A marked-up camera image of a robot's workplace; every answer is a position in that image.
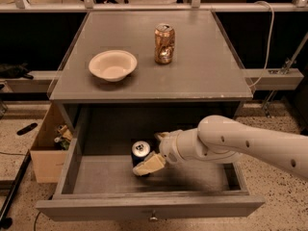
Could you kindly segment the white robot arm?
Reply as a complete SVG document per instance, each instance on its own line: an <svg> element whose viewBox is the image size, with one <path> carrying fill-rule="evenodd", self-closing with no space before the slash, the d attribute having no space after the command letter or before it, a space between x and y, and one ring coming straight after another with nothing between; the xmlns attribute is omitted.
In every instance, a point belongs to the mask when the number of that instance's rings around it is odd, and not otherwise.
<svg viewBox="0 0 308 231"><path fill-rule="evenodd" d="M197 127L158 133L159 151L133 167L142 176L166 164L198 160L230 164L243 154L308 179L308 137L255 128L221 115L203 118Z"/></svg>

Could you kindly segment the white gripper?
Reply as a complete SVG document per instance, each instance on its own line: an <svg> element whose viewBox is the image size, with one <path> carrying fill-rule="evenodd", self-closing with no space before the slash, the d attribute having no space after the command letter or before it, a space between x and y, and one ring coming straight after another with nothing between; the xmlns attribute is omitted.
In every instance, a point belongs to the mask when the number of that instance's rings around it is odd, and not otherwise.
<svg viewBox="0 0 308 231"><path fill-rule="evenodd" d="M142 162L133 167L133 173L137 176L144 176L158 171L165 167L166 161L173 165L183 163L184 159L177 147L177 139L180 133L181 130L155 133L154 137L159 142L160 153L150 152Z"/></svg>

